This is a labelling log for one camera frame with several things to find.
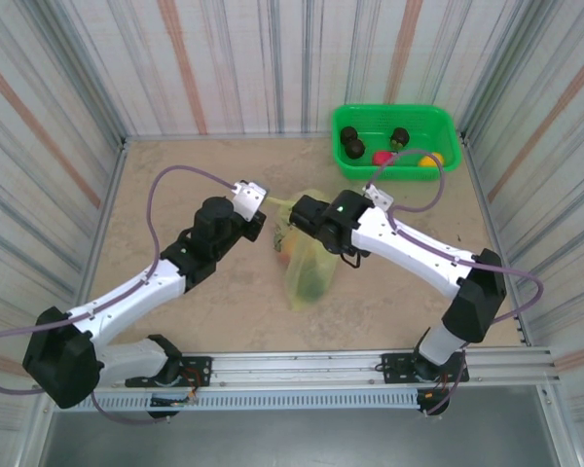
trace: mounting plate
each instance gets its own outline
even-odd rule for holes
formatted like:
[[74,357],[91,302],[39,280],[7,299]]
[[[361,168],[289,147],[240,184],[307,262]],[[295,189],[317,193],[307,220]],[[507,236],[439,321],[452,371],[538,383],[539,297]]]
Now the mounting plate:
[[[199,382],[195,381],[195,374],[188,373],[190,380],[196,387],[207,387],[210,385],[212,375],[212,357],[193,357],[183,355],[181,368],[190,368],[199,373]],[[153,377],[131,377],[126,379],[126,387],[192,387],[182,376],[178,376],[171,384],[160,384]]]
[[[375,370],[383,373],[385,384],[424,382],[416,375],[412,357],[413,352],[384,353],[381,355],[381,363],[376,366]],[[446,362],[444,373],[448,375],[447,382],[455,382],[460,369],[460,359],[461,353],[455,352]],[[469,381],[469,372],[465,363],[460,382],[467,381]]]

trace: plastic bag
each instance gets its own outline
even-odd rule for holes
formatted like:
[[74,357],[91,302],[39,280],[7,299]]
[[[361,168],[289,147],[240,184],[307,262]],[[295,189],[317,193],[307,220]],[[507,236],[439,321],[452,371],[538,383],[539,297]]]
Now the plastic bag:
[[292,205],[302,196],[326,200],[318,190],[300,192],[279,208],[275,218],[274,250],[287,266],[285,292],[295,310],[317,302],[331,285],[338,257],[324,249],[322,243],[290,226]]

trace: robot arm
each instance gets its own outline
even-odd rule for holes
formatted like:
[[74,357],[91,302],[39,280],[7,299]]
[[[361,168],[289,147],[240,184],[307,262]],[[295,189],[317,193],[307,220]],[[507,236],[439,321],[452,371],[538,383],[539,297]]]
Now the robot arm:
[[[84,400],[100,381],[128,377],[174,378],[181,353],[162,337],[130,346],[108,343],[126,327],[165,302],[189,292],[216,271],[216,264],[241,238],[255,241],[266,216],[259,208],[267,192],[254,183],[238,182],[234,198],[209,198],[157,261],[128,282],[85,305],[62,313],[44,311],[37,324],[82,314],[74,324],[34,333],[23,367],[61,408]],[[147,272],[154,268],[152,274]],[[124,292],[140,284],[130,295]],[[112,305],[97,310],[101,305]]]
[[331,203],[305,196],[292,207],[290,223],[354,268],[360,266],[361,258],[374,253],[413,272],[452,299],[442,322],[422,336],[413,355],[420,379],[434,380],[455,351],[469,342],[483,340],[506,295],[504,279],[500,273],[441,258],[400,233],[454,258],[494,266],[501,266],[501,262],[490,250],[474,255],[399,222],[395,231],[386,214],[392,202],[390,196],[372,185],[365,190],[365,196],[344,190]]

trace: red object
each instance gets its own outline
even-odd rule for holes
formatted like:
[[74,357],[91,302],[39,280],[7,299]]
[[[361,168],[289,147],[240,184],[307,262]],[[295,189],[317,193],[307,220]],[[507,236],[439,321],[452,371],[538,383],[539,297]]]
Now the red object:
[[372,165],[383,165],[393,156],[390,151],[377,151],[372,157]]

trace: striped wall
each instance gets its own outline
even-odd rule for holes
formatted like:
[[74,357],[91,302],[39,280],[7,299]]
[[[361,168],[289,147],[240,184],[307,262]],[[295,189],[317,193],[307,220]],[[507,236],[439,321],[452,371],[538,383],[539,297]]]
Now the striped wall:
[[520,0],[65,0],[79,59],[129,135],[313,132],[349,102],[434,103],[459,122]]
[[545,282],[524,319],[555,353],[584,442],[584,0],[534,8],[467,135],[508,260]]
[[[24,5],[0,2],[0,330],[73,304],[119,143]],[[0,341],[0,384],[29,387],[27,339]],[[30,404],[0,395],[0,465]]]

